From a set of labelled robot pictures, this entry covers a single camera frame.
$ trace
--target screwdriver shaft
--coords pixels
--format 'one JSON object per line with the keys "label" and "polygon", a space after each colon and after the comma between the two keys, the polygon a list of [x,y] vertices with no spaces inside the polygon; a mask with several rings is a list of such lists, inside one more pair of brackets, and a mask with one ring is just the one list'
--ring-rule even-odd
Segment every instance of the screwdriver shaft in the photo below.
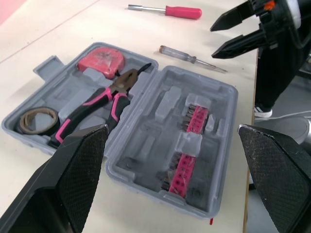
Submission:
{"label": "screwdriver shaft", "polygon": [[154,11],[159,13],[164,13],[166,9],[162,8],[154,8],[154,7],[145,7],[145,6],[139,6],[139,5],[128,5],[129,10],[136,10],[136,11]]}
{"label": "screwdriver shaft", "polygon": [[227,72],[225,69],[221,69],[217,66],[214,66],[210,63],[207,63],[207,62],[204,62],[202,60],[198,60],[196,59],[196,57],[192,57],[190,56],[189,54],[185,53],[185,52],[182,52],[182,51],[178,51],[178,50],[175,50],[175,49],[172,49],[172,48],[169,48],[169,47],[166,47],[164,45],[161,45],[160,46],[160,49],[159,49],[160,53],[162,54],[165,54],[165,55],[168,55],[170,57],[175,57],[175,58],[178,58],[180,60],[183,60],[183,61],[188,61],[188,62],[191,62],[191,63],[198,63],[198,64],[202,64],[202,65],[205,65],[205,66],[208,66],[208,67],[211,67],[213,69],[217,69],[217,70],[220,70],[222,72]]}

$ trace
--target white table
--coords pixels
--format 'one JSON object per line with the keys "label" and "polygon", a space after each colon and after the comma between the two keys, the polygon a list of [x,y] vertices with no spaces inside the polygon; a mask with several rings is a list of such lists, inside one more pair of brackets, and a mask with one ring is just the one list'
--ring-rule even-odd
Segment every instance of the white table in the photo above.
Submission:
{"label": "white table", "polygon": [[[201,8],[199,20],[165,17],[126,10],[127,4]],[[211,54],[225,41],[256,30],[255,18],[223,32],[211,25],[242,0],[28,0],[0,26],[0,119],[14,110],[42,84],[32,69],[51,55],[68,63],[96,41],[110,43],[153,58],[160,69],[182,67],[229,83],[239,91],[236,128],[250,124],[253,112],[256,51],[235,59],[216,60]],[[227,74],[204,69],[157,52],[166,45],[227,69]],[[48,155],[0,132],[0,215]],[[243,229],[247,163],[234,133],[221,210],[209,220],[184,215],[114,183],[101,173],[84,232],[88,233],[241,233]]]}

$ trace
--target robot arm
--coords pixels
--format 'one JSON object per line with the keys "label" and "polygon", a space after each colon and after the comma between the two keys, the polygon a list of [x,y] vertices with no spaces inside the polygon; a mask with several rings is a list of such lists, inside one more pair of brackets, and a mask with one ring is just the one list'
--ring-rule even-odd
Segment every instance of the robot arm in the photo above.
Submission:
{"label": "robot arm", "polygon": [[299,49],[311,39],[311,33],[300,38],[297,31],[302,21],[311,17],[311,0],[248,0],[223,13],[210,30],[230,29],[252,15],[259,17],[259,29],[225,42],[212,54],[213,58],[233,58],[259,47],[273,49],[277,47],[277,36],[285,31]]}

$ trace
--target pink surface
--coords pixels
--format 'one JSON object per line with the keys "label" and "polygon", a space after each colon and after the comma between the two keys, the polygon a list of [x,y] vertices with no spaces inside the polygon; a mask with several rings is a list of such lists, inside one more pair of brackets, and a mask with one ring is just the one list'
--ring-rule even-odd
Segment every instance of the pink surface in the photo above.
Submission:
{"label": "pink surface", "polygon": [[118,94],[116,94],[116,95],[115,95],[115,100],[113,101],[113,105],[112,105],[112,109],[111,109],[111,115],[112,115],[112,117],[116,120],[117,123],[118,123],[118,121],[119,121],[119,118],[118,118],[117,115],[116,115],[116,109],[117,109],[118,100],[119,100],[119,98],[120,98],[121,96],[127,97],[127,95],[124,94],[124,93],[118,93]]}
{"label": "pink surface", "polygon": [[194,114],[187,128],[187,132],[194,132],[197,134],[201,134],[203,131],[204,122],[207,119],[207,116],[208,116],[208,110],[201,106],[197,106],[195,108]]}
{"label": "pink surface", "polygon": [[198,19],[202,15],[202,11],[199,8],[189,8],[189,7],[170,7],[166,6],[165,15],[166,16],[174,16],[178,18],[190,18],[190,19]]}
{"label": "pink surface", "polygon": [[102,99],[104,96],[108,96],[108,100],[109,102],[112,101],[112,95],[111,95],[111,90],[110,88],[106,88],[106,90],[101,93],[99,96],[95,97],[94,99],[92,99],[91,101],[89,102],[85,102],[83,104],[83,106],[89,106],[89,105],[92,105],[92,104],[95,104],[97,101],[99,101],[100,99]]}
{"label": "pink surface", "polygon": [[194,169],[195,157],[182,154],[169,191],[183,198],[187,194],[188,184]]}
{"label": "pink surface", "polygon": [[[187,128],[187,132],[201,134],[207,116],[208,110],[206,108],[196,106],[190,124]],[[172,184],[169,189],[170,192],[180,195],[183,198],[186,196],[195,161],[195,157],[186,154],[181,155],[176,173],[173,177]]]}
{"label": "pink surface", "polygon": [[70,119],[65,120],[64,124],[59,128],[59,130],[57,131],[55,138],[57,139],[57,141],[59,141],[60,143],[62,143],[64,140],[61,138],[61,134],[64,131],[64,129],[66,128],[66,126],[70,123]]}
{"label": "pink surface", "polygon": [[0,25],[26,0],[0,0]]}
{"label": "pink surface", "polygon": [[78,62],[79,70],[85,71],[88,67],[101,72],[107,79],[113,79],[118,70],[123,70],[124,57],[117,49],[99,47]]}

